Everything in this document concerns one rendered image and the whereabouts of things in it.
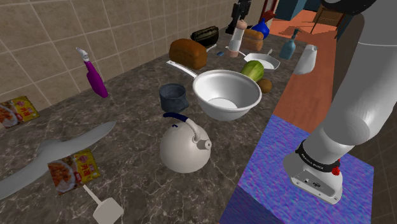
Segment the purple spray bottle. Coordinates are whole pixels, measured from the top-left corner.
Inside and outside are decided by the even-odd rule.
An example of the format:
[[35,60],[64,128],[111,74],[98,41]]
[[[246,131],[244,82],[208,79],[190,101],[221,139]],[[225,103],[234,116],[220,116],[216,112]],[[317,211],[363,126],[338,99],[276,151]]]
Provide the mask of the purple spray bottle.
[[106,98],[108,96],[108,91],[106,90],[106,87],[104,86],[104,82],[99,75],[99,73],[96,71],[94,65],[91,63],[88,53],[81,48],[76,47],[76,50],[80,54],[81,58],[84,61],[84,64],[86,65],[87,68],[87,80],[90,83],[92,90],[102,98]]

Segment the green cabbage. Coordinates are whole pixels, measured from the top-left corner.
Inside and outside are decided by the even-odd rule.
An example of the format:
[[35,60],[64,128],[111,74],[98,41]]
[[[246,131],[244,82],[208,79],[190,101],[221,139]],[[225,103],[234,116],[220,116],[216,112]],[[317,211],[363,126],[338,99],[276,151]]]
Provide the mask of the green cabbage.
[[257,60],[250,60],[245,63],[240,73],[257,82],[263,78],[264,66]]

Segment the blue purple patterned robot stand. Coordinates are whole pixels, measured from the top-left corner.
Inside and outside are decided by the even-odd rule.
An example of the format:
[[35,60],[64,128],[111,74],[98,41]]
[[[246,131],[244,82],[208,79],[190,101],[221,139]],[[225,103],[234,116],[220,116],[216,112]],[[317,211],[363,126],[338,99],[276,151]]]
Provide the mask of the blue purple patterned robot stand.
[[346,154],[335,205],[292,185],[283,158],[308,132],[271,116],[219,224],[371,224],[374,168]]

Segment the blue vase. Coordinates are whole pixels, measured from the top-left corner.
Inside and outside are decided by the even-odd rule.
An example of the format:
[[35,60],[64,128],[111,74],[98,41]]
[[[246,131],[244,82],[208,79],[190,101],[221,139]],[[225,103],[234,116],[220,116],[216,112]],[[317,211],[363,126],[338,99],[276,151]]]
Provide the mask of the blue vase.
[[251,29],[255,30],[255,31],[258,31],[258,32],[261,32],[263,34],[263,39],[265,39],[270,33],[270,29],[266,25],[266,19],[265,18],[262,18],[260,20],[260,22],[258,24],[256,24],[256,25],[252,26]]

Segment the yellow food packet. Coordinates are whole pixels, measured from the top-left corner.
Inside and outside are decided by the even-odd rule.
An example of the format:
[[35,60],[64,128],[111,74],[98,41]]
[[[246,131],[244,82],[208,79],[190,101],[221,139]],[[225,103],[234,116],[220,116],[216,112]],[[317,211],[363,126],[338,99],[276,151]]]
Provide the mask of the yellow food packet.
[[25,95],[0,102],[0,123],[6,129],[38,117],[40,115],[37,109]]
[[50,162],[48,168],[59,195],[101,176],[90,149]]

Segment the light brown bread loaf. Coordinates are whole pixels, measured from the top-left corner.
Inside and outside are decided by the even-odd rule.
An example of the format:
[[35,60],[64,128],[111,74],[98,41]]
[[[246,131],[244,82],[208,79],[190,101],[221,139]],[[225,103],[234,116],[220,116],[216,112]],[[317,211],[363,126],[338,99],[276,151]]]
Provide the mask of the light brown bread loaf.
[[246,29],[242,37],[241,47],[252,50],[260,51],[263,46],[263,34],[259,31]]

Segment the teal soap dispenser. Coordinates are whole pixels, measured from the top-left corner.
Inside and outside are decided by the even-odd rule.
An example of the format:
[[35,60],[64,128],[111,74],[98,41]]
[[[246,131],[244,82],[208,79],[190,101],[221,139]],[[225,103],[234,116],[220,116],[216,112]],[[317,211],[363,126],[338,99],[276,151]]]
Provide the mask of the teal soap dispenser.
[[279,53],[279,57],[285,60],[289,60],[293,55],[296,45],[295,38],[298,32],[301,32],[300,29],[295,29],[291,38],[282,46],[281,51]]

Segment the dark grey cup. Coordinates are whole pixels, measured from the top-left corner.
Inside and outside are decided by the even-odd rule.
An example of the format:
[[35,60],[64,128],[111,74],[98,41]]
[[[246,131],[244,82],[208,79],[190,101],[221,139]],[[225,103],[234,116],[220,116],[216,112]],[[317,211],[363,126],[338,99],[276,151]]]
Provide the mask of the dark grey cup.
[[186,89],[178,83],[168,83],[159,89],[160,105],[165,112],[180,113],[189,104],[186,99]]

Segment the dark green toaster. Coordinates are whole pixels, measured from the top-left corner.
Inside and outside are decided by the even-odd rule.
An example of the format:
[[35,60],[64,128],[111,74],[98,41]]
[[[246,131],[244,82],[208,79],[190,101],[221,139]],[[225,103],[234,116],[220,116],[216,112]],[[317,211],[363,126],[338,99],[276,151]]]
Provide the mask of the dark green toaster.
[[210,26],[191,34],[190,38],[206,48],[215,45],[219,38],[219,29],[216,26]]

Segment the red chair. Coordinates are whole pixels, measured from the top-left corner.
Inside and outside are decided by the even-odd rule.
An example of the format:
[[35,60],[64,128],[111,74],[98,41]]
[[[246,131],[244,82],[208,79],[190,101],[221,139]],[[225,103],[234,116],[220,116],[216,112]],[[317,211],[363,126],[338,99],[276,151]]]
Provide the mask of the red chair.
[[259,22],[261,22],[262,20],[268,22],[269,20],[272,20],[275,17],[275,11],[278,2],[279,0],[265,0],[259,18]]

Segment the white spatula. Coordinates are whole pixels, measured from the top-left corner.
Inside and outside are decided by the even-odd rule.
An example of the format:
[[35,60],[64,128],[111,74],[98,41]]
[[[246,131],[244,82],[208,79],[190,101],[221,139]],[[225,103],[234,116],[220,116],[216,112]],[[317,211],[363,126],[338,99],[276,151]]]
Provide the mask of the white spatula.
[[123,207],[114,198],[101,201],[86,185],[83,185],[83,188],[97,203],[93,217],[98,224],[114,224],[124,213]]

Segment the white jug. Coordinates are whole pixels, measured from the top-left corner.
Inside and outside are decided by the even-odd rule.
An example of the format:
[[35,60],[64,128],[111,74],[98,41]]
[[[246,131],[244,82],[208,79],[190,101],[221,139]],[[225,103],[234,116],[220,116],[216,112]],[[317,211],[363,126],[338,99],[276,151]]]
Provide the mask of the white jug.
[[302,75],[312,72],[316,65],[317,49],[315,45],[306,45],[293,74]]

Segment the tall pepper mill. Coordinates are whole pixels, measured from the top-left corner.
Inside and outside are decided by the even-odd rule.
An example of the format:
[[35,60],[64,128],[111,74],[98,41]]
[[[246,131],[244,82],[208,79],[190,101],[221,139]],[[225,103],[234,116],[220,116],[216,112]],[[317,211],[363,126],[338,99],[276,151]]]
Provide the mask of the tall pepper mill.
[[243,20],[238,20],[235,26],[235,30],[233,32],[233,36],[228,45],[227,55],[229,57],[237,57],[240,50],[240,45],[242,43],[242,37],[244,35],[244,31],[247,28],[247,23]]

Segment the white square frying pan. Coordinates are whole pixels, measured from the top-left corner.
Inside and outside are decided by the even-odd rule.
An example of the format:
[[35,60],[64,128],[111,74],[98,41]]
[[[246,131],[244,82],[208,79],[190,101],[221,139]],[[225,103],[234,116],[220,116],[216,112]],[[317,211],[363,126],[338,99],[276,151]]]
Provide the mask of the white square frying pan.
[[249,53],[246,55],[242,52],[239,53],[244,56],[244,60],[246,62],[252,60],[257,60],[258,62],[260,62],[264,67],[264,73],[273,73],[280,66],[280,62],[268,54]]

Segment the white saucepan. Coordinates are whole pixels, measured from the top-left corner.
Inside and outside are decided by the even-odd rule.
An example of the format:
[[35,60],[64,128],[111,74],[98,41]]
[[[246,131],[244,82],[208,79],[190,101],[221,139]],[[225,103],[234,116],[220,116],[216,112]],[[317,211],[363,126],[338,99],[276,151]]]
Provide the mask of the white saucepan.
[[260,87],[243,74],[224,69],[196,74],[171,60],[167,63],[193,77],[192,89],[200,107],[215,120],[236,120],[261,101]]

